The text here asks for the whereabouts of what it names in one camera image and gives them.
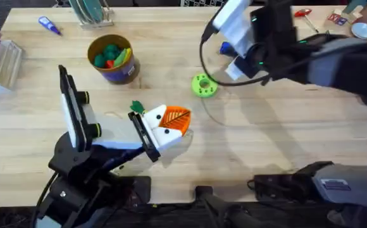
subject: blue object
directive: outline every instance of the blue object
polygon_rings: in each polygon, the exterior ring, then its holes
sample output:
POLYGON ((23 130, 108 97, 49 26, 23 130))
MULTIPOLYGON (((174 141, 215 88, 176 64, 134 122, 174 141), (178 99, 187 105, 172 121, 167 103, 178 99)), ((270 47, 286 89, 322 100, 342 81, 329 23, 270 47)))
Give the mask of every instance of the blue object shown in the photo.
POLYGON ((351 28, 352 33, 361 39, 367 39, 367 23, 355 23, 351 28))
POLYGON ((346 22, 347 22, 347 19, 345 19, 345 18, 339 18, 337 20, 338 25, 344 25, 346 22))
POLYGON ((61 35, 61 32, 59 32, 58 28, 56 28, 56 26, 46 16, 41 16, 39 18, 39 23, 51 32, 54 32, 57 35, 61 35))
POLYGON ((235 52, 235 49, 231 46, 231 44, 226 41, 224 41, 221 44, 219 53, 230 57, 236 57, 238 55, 237 52, 235 52))

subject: plate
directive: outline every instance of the plate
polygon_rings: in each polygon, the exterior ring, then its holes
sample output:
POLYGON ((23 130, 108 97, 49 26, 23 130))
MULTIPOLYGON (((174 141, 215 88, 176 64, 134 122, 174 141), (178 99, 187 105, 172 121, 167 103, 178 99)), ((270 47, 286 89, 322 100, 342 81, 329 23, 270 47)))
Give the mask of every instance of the plate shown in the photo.
POLYGON ((355 23, 352 25, 351 32, 358 38, 367 39, 367 23, 355 23))
POLYGON ((84 0, 76 0, 76 1, 78 3, 78 6, 80 7, 81 13, 87 19, 87 22, 94 23, 94 19, 90 16, 90 14, 87 11, 87 8, 85 7, 84 0))
POLYGON ((80 7, 77 4, 77 0, 70 0, 70 4, 75 14, 77 15, 78 19, 80 21, 87 22, 87 20, 85 19, 85 17, 83 16, 83 14, 80 11, 80 7))
POLYGON ((99 0, 81 0, 85 3, 85 8, 89 12, 91 18, 95 20, 96 23, 103 21, 102 6, 99 0))

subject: green ball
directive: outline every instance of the green ball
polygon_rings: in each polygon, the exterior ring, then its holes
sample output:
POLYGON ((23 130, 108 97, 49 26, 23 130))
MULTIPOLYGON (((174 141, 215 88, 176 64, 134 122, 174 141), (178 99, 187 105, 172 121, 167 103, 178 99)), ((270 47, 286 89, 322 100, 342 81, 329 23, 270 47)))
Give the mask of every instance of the green ball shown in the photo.
POLYGON ((115 60, 116 59, 116 55, 114 52, 112 51, 108 51, 107 53, 105 53, 105 60, 115 60))
POLYGON ((105 62, 106 61, 105 61, 105 57, 103 56, 103 54, 99 54, 95 56, 95 60, 94 60, 95 67, 104 68, 105 62))
POLYGON ((108 44, 106 47, 105 47, 105 50, 104 50, 104 53, 107 53, 107 52, 114 52, 114 53, 119 53, 120 50, 118 48, 118 46, 114 45, 114 44, 108 44))

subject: label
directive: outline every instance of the label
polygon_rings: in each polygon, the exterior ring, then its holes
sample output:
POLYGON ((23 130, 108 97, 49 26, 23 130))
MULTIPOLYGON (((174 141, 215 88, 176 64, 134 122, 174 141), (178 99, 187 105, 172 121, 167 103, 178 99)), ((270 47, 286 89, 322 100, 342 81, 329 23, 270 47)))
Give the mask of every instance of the label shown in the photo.
POLYGON ((132 68, 127 72, 128 76, 131 76, 131 74, 134 72, 134 65, 132 68))
POLYGON ((44 25, 47 25, 48 23, 50 23, 49 19, 47 19, 46 17, 40 18, 39 21, 43 23, 44 25))
POLYGON ((350 191, 347 181, 343 179, 321 179, 321 184, 327 190, 350 191))

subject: sticker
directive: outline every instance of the sticker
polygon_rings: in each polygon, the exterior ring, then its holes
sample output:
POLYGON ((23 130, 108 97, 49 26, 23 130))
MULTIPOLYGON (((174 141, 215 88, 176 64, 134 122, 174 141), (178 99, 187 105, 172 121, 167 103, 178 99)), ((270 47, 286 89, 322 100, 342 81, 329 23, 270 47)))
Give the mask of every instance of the sticker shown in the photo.
POLYGON ((132 66, 132 68, 128 71, 128 76, 131 76, 131 74, 134 72, 134 65, 132 66))
POLYGON ((46 17, 41 17, 39 18, 39 21, 45 25, 47 25, 48 23, 50 23, 50 21, 46 18, 46 17))
POLYGON ((338 20, 338 18, 340 18, 340 17, 341 17, 340 15, 333 13, 333 14, 331 14, 331 15, 327 18, 327 20, 330 20, 330 21, 332 21, 332 22, 336 22, 336 21, 338 20))
POLYGON ((337 25, 344 25, 347 22, 347 19, 345 18, 339 18, 337 20, 337 25))
POLYGON ((321 179, 321 184, 327 190, 350 191, 348 182, 343 179, 321 179))

